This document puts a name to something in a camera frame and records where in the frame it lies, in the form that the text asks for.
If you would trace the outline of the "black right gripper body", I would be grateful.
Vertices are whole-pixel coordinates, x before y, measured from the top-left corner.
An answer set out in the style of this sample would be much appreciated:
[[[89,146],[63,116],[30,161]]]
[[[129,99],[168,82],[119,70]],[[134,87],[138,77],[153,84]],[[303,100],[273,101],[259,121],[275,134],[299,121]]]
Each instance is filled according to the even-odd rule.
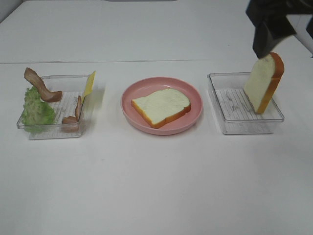
[[[246,9],[246,14],[254,26],[271,17],[312,13],[312,0],[250,0]]]

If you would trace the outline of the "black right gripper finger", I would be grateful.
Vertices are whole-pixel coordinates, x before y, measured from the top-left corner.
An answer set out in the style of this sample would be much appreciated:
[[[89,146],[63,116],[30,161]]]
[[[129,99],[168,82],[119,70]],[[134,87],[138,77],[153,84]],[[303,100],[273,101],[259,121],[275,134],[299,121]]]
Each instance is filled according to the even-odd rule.
[[[255,29],[253,50],[261,59],[267,56],[280,42],[296,31],[288,20],[262,21]]]

